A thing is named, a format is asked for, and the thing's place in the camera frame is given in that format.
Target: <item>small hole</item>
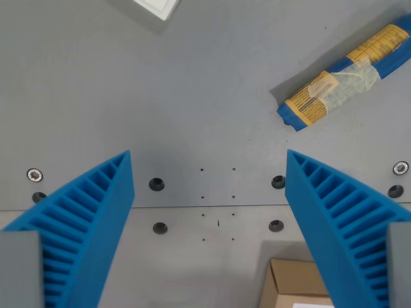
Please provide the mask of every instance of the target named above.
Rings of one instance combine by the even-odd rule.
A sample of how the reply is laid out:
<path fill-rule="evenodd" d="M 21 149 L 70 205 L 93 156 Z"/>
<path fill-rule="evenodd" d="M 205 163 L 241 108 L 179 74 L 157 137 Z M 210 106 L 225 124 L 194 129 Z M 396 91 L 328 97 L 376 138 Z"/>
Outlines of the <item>small hole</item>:
<path fill-rule="evenodd" d="M 153 226 L 153 231 L 156 234 L 164 234 L 168 231 L 168 227 L 165 223 L 155 223 Z"/>
<path fill-rule="evenodd" d="M 148 186 L 152 191 L 162 191 L 164 189 L 164 182 L 160 178 L 152 178 L 148 182 Z"/>
<path fill-rule="evenodd" d="M 37 191 L 31 196 L 31 199 L 33 200 L 34 203 L 38 203 L 41 200 L 43 200 L 45 197 L 47 197 L 45 193 Z"/>
<path fill-rule="evenodd" d="M 271 186 L 275 189 L 282 189 L 285 187 L 285 176 L 277 175 L 271 180 Z"/>
<path fill-rule="evenodd" d="M 280 232 L 284 228 L 284 223 L 281 220 L 273 220 L 268 225 L 271 232 Z"/>
<path fill-rule="evenodd" d="M 276 177 L 274 177 L 272 179 L 275 183 L 279 183 L 283 180 L 283 176 L 282 175 L 277 175 Z"/>
<path fill-rule="evenodd" d="M 390 189 L 388 190 L 388 196 L 390 198 L 398 198 L 404 193 L 404 187 L 401 185 L 394 185 L 391 186 Z"/>

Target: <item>clear tape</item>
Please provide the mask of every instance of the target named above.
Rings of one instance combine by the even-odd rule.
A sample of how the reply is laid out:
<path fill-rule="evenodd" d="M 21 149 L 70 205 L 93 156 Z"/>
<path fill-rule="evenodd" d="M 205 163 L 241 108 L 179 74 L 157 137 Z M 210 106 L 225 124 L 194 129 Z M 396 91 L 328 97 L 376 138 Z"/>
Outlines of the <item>clear tape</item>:
<path fill-rule="evenodd" d="M 357 61 L 338 73 L 331 73 L 330 78 L 338 85 L 330 91 L 318 92 L 318 81 L 308 87 L 312 98 L 318 98 L 324 104 L 327 114 L 355 96 L 367 92 L 378 80 L 378 71 L 371 65 L 369 58 Z"/>

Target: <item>white label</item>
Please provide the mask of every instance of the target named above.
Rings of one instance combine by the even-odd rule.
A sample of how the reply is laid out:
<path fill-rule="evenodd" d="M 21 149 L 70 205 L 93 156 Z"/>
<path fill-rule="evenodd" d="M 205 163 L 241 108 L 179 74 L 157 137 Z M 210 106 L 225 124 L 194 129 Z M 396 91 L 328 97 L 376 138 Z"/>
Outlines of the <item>white label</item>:
<path fill-rule="evenodd" d="M 294 304 L 293 308 L 334 308 L 334 306 L 312 305 L 312 304 Z"/>

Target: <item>white object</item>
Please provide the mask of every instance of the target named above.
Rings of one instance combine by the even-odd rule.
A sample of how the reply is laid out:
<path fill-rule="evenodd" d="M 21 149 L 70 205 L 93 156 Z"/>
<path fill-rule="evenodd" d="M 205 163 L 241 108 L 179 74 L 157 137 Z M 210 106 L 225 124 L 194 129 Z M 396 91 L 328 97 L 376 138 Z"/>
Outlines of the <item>white object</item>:
<path fill-rule="evenodd" d="M 179 0 L 134 0 L 146 10 L 149 10 L 162 20 L 166 20 L 173 13 Z"/>
<path fill-rule="evenodd" d="M 293 308 L 334 308 L 334 306 L 312 305 L 312 304 L 294 304 Z"/>

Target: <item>yellow paper label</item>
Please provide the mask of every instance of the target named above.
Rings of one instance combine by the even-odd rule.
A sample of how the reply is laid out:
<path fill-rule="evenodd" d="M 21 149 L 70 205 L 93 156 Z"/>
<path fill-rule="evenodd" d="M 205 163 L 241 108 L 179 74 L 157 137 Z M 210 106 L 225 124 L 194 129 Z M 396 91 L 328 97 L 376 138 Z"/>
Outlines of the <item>yellow paper label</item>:
<path fill-rule="evenodd" d="M 347 57 L 353 62 L 369 57 L 370 62 L 374 63 L 393 52 L 408 37 L 410 35 L 406 31 L 389 24 L 367 42 L 350 52 Z"/>
<path fill-rule="evenodd" d="M 329 72 L 323 71 L 311 83 L 304 86 L 295 96 L 285 103 L 307 125 L 317 122 L 327 114 L 324 104 L 317 97 L 330 93 L 338 86 L 338 80 Z"/>

